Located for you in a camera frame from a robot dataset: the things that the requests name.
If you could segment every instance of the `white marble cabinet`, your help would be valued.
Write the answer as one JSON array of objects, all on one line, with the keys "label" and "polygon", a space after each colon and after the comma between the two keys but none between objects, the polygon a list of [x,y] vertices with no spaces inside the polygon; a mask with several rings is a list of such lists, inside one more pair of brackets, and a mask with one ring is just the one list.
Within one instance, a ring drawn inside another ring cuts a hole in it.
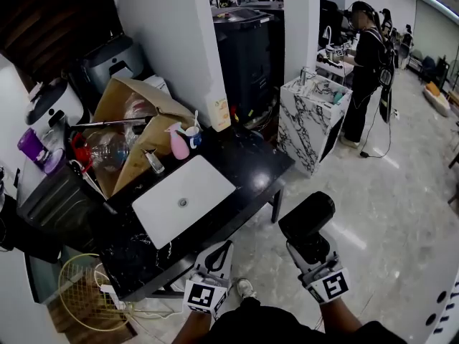
[{"label": "white marble cabinet", "polygon": [[[337,92],[343,97],[337,104]],[[280,89],[278,147],[307,177],[317,171],[338,138],[352,91],[320,75],[300,85],[300,78]]]}]

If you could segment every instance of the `black marble tabletop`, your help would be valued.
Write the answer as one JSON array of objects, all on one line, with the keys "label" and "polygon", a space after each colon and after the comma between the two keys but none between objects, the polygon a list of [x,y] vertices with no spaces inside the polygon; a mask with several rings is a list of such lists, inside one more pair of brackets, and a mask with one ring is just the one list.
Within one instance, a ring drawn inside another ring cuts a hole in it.
[{"label": "black marble tabletop", "polygon": [[[170,244],[157,250],[132,209],[132,202],[196,155],[203,156],[236,190]],[[120,299],[139,301],[173,282],[198,252],[237,231],[282,187],[293,165],[284,153],[254,133],[235,127],[205,130],[202,144],[185,161],[169,156],[160,176],[147,171],[90,216],[105,271]]]}]

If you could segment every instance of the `purple container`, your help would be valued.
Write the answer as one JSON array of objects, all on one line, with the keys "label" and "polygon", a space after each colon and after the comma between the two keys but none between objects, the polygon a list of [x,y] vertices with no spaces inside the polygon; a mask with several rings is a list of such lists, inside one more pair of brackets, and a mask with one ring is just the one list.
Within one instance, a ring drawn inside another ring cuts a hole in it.
[{"label": "purple container", "polygon": [[17,148],[29,157],[40,168],[44,168],[46,161],[49,158],[49,151],[42,144],[37,134],[31,129],[23,134]]}]

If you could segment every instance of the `white sink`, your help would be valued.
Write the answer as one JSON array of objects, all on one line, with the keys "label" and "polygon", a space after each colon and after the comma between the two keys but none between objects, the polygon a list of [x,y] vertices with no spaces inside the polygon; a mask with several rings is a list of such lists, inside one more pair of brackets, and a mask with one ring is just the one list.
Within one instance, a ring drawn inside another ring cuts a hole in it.
[{"label": "white sink", "polygon": [[236,188],[202,156],[196,156],[132,204],[157,249],[166,246]]}]

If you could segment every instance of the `shoe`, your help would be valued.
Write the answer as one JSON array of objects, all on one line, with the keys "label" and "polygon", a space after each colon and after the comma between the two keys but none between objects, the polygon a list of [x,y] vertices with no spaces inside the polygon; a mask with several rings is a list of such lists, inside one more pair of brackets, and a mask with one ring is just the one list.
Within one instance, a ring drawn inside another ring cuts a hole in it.
[{"label": "shoe", "polygon": [[250,283],[247,279],[239,279],[236,286],[237,293],[243,300],[248,297],[257,298],[257,293],[254,291],[252,283]]},{"label": "shoe", "polygon": [[354,141],[347,140],[344,136],[340,136],[339,141],[341,142],[341,144],[354,149],[357,149],[360,145],[360,143],[355,143]]}]

